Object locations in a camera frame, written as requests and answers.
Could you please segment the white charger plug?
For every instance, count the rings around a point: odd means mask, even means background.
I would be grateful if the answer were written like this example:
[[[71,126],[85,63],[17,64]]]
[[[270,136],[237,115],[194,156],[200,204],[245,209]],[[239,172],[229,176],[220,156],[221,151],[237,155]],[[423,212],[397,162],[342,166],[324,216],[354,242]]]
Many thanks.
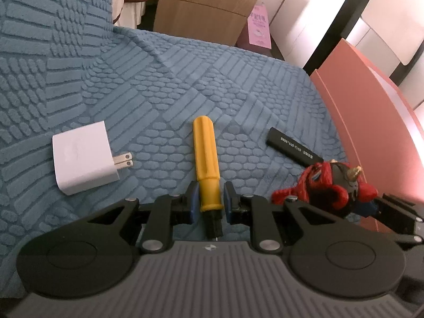
[[[68,196],[116,182],[120,169],[133,166],[131,153],[112,154],[104,121],[54,135],[52,154],[57,186]]]

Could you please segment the black metal frame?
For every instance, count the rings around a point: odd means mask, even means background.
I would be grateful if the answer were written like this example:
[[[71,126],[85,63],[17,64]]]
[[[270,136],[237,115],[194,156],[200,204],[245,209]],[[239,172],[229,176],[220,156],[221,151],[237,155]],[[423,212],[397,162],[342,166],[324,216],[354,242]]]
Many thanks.
[[[369,0],[345,0],[323,39],[303,66],[308,75],[321,67],[342,38],[346,38],[359,20]]]

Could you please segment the red black figurine toy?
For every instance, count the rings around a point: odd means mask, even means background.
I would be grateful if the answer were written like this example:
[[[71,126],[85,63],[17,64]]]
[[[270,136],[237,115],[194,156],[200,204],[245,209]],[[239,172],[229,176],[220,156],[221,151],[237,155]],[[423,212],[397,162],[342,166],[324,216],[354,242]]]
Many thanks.
[[[301,174],[295,186],[272,193],[271,202],[283,205],[291,197],[340,218],[351,213],[362,217],[376,215],[374,199],[377,189],[362,180],[363,169],[331,160],[311,165]]]

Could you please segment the black lighter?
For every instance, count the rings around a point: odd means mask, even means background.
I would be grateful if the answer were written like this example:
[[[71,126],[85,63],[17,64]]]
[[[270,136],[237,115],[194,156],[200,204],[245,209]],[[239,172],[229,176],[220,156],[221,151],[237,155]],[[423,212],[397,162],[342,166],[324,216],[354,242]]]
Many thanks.
[[[266,145],[292,159],[303,167],[310,167],[316,163],[322,163],[323,158],[312,152],[296,140],[283,134],[272,127],[267,134]]]

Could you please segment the pink storage box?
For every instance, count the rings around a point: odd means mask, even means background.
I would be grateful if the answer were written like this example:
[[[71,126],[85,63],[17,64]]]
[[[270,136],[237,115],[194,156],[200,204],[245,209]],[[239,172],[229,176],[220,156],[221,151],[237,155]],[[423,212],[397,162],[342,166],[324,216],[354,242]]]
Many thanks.
[[[345,39],[311,81],[364,181],[423,207],[423,127],[400,89]]]

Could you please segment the pink paper sign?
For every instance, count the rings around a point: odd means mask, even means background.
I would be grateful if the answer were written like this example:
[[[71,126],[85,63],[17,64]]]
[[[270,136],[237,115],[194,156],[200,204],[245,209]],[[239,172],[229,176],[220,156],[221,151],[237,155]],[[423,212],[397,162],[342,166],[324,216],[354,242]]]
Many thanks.
[[[247,18],[250,45],[271,49],[271,36],[267,9],[264,4],[255,5]]]

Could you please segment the wooden cabinet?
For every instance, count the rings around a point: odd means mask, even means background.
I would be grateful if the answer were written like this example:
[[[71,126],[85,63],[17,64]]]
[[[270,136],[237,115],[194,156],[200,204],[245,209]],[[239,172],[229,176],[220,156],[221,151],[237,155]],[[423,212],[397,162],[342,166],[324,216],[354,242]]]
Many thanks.
[[[257,0],[159,0],[155,32],[233,46]]]

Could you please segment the yellow handle screwdriver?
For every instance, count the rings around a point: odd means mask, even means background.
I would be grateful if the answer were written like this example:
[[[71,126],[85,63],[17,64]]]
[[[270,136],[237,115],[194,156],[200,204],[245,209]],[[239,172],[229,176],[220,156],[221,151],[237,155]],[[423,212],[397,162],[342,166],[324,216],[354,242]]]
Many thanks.
[[[208,116],[198,116],[193,122],[193,146],[196,178],[200,186],[201,214],[208,239],[217,239],[222,233],[220,171],[213,122]]]

